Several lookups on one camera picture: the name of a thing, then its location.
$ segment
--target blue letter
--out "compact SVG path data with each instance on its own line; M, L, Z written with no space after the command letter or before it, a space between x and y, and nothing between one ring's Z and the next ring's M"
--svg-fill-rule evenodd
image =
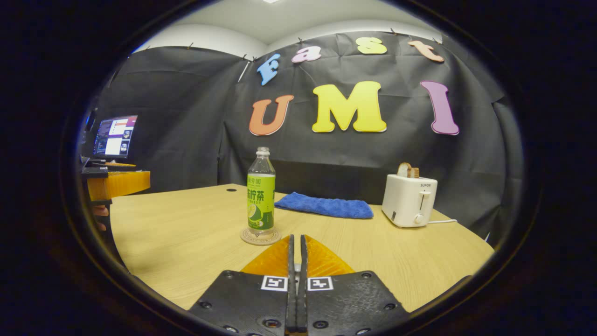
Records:
M273 71L278 68L278 62L276 61L278 58L280 58L280 54L275 54L257 68L257 72L261 72L261 77L263 77L262 85L265 85L278 73L278 71Z

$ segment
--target coaster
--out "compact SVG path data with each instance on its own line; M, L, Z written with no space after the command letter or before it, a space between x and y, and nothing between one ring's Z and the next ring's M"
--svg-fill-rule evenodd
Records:
M247 227L241 231L241 239L253 245L271 245L280 240L280 234L276 231L276 229L272 229L272 232L268 234L255 236Z

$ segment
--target white toaster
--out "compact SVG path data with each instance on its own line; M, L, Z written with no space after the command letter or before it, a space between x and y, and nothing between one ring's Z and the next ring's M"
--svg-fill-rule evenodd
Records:
M382 211L399 227L423 227L429 222L438 181L389 174Z

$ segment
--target bottle cap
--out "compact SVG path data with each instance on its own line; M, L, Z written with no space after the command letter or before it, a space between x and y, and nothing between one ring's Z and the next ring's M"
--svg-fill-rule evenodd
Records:
M269 148L268 147L257 147L257 155L269 155Z

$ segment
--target ceiling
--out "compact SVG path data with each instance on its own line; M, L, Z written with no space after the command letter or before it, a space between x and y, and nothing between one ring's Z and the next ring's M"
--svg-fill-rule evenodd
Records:
M221 0L174 24L218 26L271 44L293 32L348 20L387 20L437 31L379 0L279 0L274 4L263 0Z

